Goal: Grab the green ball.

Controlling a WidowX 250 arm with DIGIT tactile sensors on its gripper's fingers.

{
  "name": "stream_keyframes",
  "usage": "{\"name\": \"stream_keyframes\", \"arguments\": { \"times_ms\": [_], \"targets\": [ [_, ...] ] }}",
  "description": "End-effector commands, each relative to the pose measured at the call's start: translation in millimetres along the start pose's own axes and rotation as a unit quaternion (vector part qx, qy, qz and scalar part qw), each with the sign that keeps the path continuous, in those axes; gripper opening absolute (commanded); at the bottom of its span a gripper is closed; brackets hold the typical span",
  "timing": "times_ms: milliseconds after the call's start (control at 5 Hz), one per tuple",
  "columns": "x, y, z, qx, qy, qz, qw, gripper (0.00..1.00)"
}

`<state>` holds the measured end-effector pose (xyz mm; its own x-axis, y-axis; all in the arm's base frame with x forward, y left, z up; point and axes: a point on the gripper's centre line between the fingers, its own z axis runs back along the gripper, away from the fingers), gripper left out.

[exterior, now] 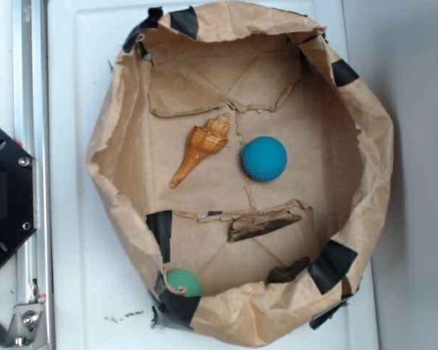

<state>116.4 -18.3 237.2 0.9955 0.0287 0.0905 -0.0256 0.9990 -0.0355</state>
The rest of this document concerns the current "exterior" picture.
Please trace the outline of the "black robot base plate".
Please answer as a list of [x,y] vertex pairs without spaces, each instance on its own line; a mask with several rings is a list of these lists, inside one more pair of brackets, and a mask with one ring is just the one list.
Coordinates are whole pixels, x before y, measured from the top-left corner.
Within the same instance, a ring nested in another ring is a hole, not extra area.
[[36,230],[34,159],[0,129],[0,269]]

